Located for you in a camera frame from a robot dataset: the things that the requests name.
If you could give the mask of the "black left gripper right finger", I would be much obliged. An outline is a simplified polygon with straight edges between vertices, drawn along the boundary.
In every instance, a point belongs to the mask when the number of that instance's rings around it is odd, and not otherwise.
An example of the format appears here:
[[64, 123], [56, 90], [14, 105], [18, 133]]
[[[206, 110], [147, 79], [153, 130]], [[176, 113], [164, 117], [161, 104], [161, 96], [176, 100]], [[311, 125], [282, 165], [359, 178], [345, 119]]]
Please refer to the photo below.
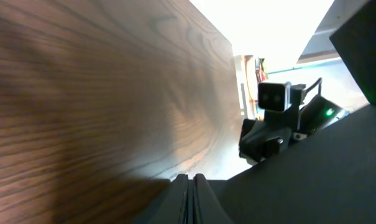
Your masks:
[[223, 210], [203, 174], [196, 174], [193, 184], [194, 224], [234, 224]]

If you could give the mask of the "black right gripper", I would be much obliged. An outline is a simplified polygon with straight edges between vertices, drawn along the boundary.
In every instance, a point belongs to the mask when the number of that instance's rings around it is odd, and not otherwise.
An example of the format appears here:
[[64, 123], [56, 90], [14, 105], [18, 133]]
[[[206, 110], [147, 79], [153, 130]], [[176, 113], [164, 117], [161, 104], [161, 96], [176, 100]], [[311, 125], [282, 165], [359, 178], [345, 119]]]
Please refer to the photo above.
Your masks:
[[261, 120], [244, 119], [238, 143], [239, 157], [255, 165], [286, 151], [296, 129]]

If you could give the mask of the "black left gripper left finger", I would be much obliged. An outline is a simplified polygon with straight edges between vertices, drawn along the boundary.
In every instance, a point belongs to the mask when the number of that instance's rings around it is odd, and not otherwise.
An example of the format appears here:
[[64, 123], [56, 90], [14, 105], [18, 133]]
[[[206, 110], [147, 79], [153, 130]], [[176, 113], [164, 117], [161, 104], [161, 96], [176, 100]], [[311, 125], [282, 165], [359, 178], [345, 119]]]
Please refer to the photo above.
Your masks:
[[184, 224], [188, 206], [188, 176], [179, 174], [169, 188], [132, 222], [138, 224]]

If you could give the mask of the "dark green cardboard box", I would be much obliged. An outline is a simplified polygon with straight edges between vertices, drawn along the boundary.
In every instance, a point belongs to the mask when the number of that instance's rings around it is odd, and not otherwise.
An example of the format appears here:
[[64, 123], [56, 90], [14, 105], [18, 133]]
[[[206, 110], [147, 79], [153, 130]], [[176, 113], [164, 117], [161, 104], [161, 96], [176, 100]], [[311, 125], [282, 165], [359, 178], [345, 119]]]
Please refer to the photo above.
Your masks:
[[[376, 1], [330, 39], [369, 104], [223, 183], [234, 223], [376, 223]], [[307, 104], [264, 121], [297, 129]]]

